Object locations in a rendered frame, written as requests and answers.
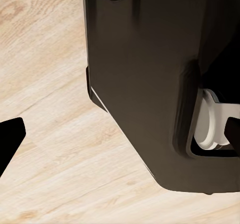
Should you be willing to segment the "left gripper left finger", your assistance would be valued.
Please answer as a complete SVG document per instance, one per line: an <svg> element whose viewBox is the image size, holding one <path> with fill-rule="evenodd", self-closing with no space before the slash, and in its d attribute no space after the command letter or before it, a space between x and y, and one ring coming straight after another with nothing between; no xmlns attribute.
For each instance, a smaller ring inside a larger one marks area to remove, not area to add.
<svg viewBox="0 0 240 224"><path fill-rule="evenodd" d="M22 117L0 122L0 177L26 137Z"/></svg>

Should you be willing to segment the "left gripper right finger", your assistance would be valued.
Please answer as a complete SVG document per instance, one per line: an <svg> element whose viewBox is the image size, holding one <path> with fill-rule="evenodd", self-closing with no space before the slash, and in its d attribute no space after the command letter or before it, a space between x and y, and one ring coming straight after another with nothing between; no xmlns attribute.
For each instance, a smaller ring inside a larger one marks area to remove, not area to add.
<svg viewBox="0 0 240 224"><path fill-rule="evenodd" d="M240 119L229 117L227 119L224 135L240 157Z"/></svg>

